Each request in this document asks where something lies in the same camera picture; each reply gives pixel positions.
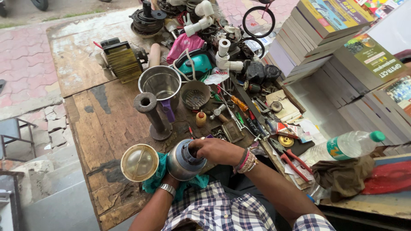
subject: pink plastic bag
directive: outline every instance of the pink plastic bag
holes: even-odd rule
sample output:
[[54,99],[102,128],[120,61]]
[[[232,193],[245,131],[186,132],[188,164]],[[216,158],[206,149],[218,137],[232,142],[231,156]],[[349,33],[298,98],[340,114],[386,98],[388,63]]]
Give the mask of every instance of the pink plastic bag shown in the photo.
[[174,41],[173,47],[167,56],[167,63],[173,64],[174,60],[178,59],[181,53],[188,48],[188,51],[199,49],[204,44],[204,40],[197,36],[197,34],[187,37],[187,35],[181,34]]

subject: man's hand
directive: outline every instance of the man's hand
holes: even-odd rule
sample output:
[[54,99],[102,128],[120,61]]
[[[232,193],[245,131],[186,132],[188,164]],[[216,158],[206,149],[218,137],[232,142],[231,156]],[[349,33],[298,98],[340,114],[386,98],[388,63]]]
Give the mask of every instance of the man's hand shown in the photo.
[[244,148],[218,138],[195,139],[188,148],[199,149],[197,158],[205,157],[216,164],[236,166],[244,153]]

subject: orange screwdriver handle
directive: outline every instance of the orange screwdriver handle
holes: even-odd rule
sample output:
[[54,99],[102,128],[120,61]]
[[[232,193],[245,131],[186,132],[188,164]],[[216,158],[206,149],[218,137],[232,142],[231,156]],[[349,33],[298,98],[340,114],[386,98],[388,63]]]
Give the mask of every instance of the orange screwdriver handle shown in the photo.
[[242,110],[242,111],[247,111],[248,110],[248,106],[245,105],[243,102],[241,102],[237,97],[235,96],[231,96],[230,99],[236,104],[238,105],[238,107]]

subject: bottle label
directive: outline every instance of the bottle label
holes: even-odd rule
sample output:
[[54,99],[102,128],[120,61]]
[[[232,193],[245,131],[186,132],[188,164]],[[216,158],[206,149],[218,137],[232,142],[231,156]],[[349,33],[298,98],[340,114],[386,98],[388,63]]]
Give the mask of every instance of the bottle label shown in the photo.
[[327,151],[328,151],[328,153],[336,160],[351,159],[351,157],[346,156],[339,149],[338,144],[337,144],[337,138],[338,138],[338,136],[327,141]]

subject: brown rag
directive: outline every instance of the brown rag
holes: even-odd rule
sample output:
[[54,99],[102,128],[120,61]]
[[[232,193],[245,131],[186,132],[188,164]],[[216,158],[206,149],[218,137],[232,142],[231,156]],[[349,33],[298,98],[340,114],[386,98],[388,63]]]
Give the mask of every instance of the brown rag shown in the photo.
[[374,164],[375,161],[367,155],[340,161],[319,161],[311,169],[321,187],[331,187],[331,201],[337,202],[364,189],[364,180],[371,174]]

